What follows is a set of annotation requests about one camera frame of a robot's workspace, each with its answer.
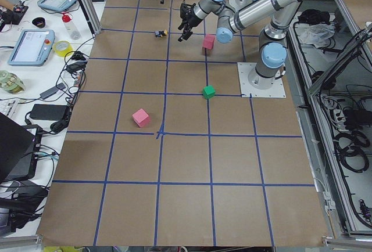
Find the white crumpled cloth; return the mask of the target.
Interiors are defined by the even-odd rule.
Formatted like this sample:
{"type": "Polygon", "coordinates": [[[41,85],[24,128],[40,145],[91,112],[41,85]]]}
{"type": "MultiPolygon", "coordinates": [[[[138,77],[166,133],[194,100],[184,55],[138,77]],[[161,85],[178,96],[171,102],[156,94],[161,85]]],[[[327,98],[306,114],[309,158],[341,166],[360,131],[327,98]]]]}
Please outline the white crumpled cloth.
{"type": "Polygon", "coordinates": [[[301,44],[313,45],[316,48],[326,47],[335,34],[335,27],[328,24],[317,24],[306,27],[299,36],[301,44]]]}

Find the white squeeze bottle red cap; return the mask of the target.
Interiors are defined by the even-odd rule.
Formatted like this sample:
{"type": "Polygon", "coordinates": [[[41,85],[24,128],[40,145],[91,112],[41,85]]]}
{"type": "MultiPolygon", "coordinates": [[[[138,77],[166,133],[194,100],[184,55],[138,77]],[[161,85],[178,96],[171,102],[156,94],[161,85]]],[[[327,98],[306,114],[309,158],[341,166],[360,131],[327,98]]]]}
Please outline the white squeeze bottle red cap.
{"type": "Polygon", "coordinates": [[[62,22],[65,25],[65,28],[71,39],[77,40],[81,38],[80,32],[78,31],[76,25],[73,23],[72,18],[67,13],[62,14],[62,22]]]}

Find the yellow push button switch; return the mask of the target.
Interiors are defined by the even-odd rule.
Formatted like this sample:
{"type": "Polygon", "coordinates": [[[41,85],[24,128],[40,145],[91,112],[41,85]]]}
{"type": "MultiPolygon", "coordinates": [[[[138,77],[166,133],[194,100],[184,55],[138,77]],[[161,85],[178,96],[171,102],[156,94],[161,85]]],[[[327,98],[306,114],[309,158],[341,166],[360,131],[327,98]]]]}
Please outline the yellow push button switch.
{"type": "Polygon", "coordinates": [[[167,35],[168,35],[167,30],[157,30],[157,31],[155,31],[155,37],[157,37],[157,38],[166,37],[167,35]]]}

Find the black bowl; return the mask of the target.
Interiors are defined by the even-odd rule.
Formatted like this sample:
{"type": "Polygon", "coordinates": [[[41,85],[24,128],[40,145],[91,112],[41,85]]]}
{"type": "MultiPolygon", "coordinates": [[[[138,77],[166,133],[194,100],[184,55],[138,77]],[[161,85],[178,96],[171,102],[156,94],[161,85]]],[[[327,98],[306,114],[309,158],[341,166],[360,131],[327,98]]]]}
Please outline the black bowl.
{"type": "Polygon", "coordinates": [[[46,25],[46,21],[43,17],[36,17],[31,22],[34,26],[38,28],[44,28],[46,25]]]}

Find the pink cube near centre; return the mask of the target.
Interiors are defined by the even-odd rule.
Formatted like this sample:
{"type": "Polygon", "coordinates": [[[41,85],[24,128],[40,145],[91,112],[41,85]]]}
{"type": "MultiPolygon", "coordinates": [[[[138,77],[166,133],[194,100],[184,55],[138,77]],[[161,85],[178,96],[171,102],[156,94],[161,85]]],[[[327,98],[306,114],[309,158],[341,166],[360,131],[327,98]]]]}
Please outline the pink cube near centre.
{"type": "Polygon", "coordinates": [[[132,118],[140,128],[145,127],[151,121],[150,115],[144,109],[139,109],[133,113],[132,118]]]}

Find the black power adapter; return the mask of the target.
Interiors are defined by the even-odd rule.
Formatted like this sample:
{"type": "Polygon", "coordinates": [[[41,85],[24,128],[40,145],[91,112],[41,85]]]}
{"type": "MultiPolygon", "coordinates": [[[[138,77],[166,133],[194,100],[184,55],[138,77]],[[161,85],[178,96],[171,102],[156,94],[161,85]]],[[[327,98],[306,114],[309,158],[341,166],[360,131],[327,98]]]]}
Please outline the black power adapter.
{"type": "Polygon", "coordinates": [[[35,104],[30,118],[33,120],[59,121],[64,118],[68,107],[66,105],[35,104]]]}

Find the yellow tape roll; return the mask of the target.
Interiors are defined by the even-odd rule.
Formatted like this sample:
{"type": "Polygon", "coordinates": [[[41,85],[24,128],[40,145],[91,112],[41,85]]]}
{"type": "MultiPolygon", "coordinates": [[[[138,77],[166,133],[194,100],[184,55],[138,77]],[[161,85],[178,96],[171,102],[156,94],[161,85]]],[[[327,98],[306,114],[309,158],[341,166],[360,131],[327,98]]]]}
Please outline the yellow tape roll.
{"type": "Polygon", "coordinates": [[[70,56],[74,51],[69,41],[58,41],[54,43],[53,50],[59,57],[70,56]]]}

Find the pink cube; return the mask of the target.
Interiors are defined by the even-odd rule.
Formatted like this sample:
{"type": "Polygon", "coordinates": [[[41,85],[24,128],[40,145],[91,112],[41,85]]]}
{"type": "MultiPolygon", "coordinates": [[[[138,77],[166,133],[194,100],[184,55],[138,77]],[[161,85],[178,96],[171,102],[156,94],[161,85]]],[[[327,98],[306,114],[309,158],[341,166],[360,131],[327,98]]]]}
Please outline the pink cube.
{"type": "Polygon", "coordinates": [[[139,109],[133,113],[132,118],[140,128],[145,127],[151,121],[150,115],[144,109],[139,109]]]}
{"type": "Polygon", "coordinates": [[[216,36],[213,34],[206,34],[203,42],[202,42],[202,47],[207,49],[207,50],[212,50],[214,47],[214,42],[215,42],[216,36]]]}

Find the pink cube upper middle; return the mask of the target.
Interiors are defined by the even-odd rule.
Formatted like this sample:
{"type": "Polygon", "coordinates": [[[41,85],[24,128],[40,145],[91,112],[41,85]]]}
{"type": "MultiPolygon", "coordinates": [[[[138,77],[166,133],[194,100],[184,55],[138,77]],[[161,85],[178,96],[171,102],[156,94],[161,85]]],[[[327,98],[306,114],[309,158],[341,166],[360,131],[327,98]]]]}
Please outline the pink cube upper middle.
{"type": "Polygon", "coordinates": [[[206,34],[203,42],[202,42],[202,47],[207,49],[207,50],[212,50],[214,47],[214,42],[215,42],[216,36],[213,34],[206,34]]]}

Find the black laptop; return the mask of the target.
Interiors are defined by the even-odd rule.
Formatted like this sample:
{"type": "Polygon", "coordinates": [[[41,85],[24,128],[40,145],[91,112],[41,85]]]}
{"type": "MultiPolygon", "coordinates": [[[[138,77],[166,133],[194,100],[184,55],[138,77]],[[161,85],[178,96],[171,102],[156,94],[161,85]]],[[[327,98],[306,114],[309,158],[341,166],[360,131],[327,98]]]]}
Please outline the black laptop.
{"type": "Polygon", "coordinates": [[[1,114],[1,182],[35,176],[41,138],[39,125],[19,125],[1,114]]]}

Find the aluminium frame post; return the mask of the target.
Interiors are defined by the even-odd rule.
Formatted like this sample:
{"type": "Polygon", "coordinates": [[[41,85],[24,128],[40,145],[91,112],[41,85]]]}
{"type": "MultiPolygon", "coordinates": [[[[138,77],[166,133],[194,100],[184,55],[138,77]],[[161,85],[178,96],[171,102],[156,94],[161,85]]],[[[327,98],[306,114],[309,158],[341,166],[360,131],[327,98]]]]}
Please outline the aluminium frame post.
{"type": "Polygon", "coordinates": [[[78,0],[78,2],[83,11],[83,15],[88,24],[91,34],[93,36],[96,36],[102,31],[102,28],[92,0],[78,0]]]}

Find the grey usb hub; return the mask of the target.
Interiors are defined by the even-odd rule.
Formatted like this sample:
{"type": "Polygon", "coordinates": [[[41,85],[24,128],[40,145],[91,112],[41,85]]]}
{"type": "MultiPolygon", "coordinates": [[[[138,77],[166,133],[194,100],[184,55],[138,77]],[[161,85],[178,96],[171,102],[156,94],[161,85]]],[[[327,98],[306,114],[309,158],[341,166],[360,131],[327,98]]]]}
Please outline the grey usb hub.
{"type": "Polygon", "coordinates": [[[61,91],[65,88],[66,88],[65,84],[61,82],[61,83],[53,86],[52,88],[49,88],[44,92],[41,92],[40,93],[40,98],[42,100],[45,100],[45,99],[49,98],[50,96],[56,94],[58,91],[61,91]]]}

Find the green tape dispenser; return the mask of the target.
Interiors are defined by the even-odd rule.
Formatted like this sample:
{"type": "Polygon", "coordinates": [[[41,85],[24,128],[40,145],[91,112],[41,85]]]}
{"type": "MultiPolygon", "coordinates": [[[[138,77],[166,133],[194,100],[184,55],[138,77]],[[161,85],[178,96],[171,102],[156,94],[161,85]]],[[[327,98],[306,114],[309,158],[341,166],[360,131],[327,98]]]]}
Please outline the green tape dispenser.
{"type": "Polygon", "coordinates": [[[25,85],[16,74],[1,70],[1,89],[7,93],[16,94],[24,91],[25,85]]]}

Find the green cube centre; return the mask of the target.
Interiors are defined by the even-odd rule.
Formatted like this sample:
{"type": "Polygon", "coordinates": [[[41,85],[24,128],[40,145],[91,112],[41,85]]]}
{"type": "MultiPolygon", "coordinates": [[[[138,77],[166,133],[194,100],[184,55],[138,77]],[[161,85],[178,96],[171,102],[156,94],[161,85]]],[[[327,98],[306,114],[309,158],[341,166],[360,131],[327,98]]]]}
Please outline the green cube centre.
{"type": "Polygon", "coordinates": [[[203,88],[202,94],[203,94],[203,97],[208,100],[215,96],[216,91],[212,85],[208,85],[203,88]]]}

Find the brown paper mat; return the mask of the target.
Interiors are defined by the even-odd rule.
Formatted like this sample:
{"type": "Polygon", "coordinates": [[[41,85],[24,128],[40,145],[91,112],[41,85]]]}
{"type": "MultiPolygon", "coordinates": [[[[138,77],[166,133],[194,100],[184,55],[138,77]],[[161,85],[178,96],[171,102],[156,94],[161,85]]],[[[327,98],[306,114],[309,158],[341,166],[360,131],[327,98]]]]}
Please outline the brown paper mat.
{"type": "Polygon", "coordinates": [[[181,2],[107,0],[38,228],[43,244],[321,245],[330,232],[291,97],[240,94],[237,63],[258,60],[270,19],[205,51],[216,16],[178,42],[181,2]],[[143,128],[139,109],[151,118],[143,128]]]}

